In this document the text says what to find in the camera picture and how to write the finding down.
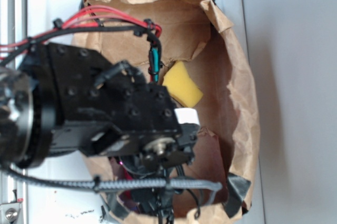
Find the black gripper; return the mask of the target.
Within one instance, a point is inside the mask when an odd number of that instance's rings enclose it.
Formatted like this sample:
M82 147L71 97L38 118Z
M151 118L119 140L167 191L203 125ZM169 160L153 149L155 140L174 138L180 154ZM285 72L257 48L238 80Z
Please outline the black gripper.
M179 177L184 177L182 165L190 162L189 158L175 157L168 161L165 158L157 159L153 155L144 160L141 156L124 156L123 167L133 180L169 179L175 169ZM140 213L157 216L159 223L166 218L168 223L174 221L173 196L181 195L184 189L141 188L131 190L131 198L138 203Z

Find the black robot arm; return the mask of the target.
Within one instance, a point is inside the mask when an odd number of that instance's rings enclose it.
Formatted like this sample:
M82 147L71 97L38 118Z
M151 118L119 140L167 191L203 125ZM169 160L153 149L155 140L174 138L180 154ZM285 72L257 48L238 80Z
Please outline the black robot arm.
M197 111L177 108L167 89L149 84L127 61L111 64L94 50L34 46L18 69L1 67L1 169L22 181L129 192L141 213L173 223L173 197L196 187L182 166L194 159ZM79 151L116 158L128 178L54 182L11 169Z

